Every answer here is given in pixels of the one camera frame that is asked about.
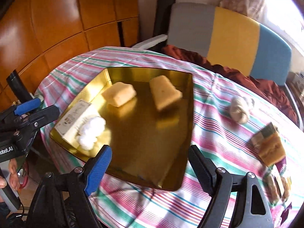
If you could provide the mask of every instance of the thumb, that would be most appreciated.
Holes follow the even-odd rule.
[[[7,185],[7,182],[4,178],[0,177],[0,188],[4,188]]]

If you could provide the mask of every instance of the blue gripper pad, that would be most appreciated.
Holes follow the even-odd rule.
[[[87,161],[84,165],[84,176],[86,179],[85,194],[90,196],[95,192],[100,181],[103,178],[105,171],[107,170],[112,159],[112,150],[108,145],[104,145],[99,153]]]
[[[21,116],[27,112],[30,112],[40,106],[40,99],[39,98],[34,98],[30,101],[27,101],[23,104],[20,104],[17,106],[17,108],[14,111],[15,115]]]

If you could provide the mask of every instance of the window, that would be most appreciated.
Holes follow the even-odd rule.
[[[264,24],[304,52],[304,20],[292,0],[266,0]]]

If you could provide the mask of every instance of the white armrest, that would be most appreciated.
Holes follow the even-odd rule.
[[[161,35],[158,35],[154,38],[142,41],[142,42],[132,46],[132,48],[135,48],[135,49],[149,49],[149,48],[159,44],[160,42],[166,41],[167,38],[168,38],[168,35],[161,34]]]

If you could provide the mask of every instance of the orange wooden cabinet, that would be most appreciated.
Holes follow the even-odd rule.
[[[137,0],[15,0],[0,20],[0,111],[16,100],[6,83],[14,69],[34,93],[74,56],[134,45],[138,28]]]

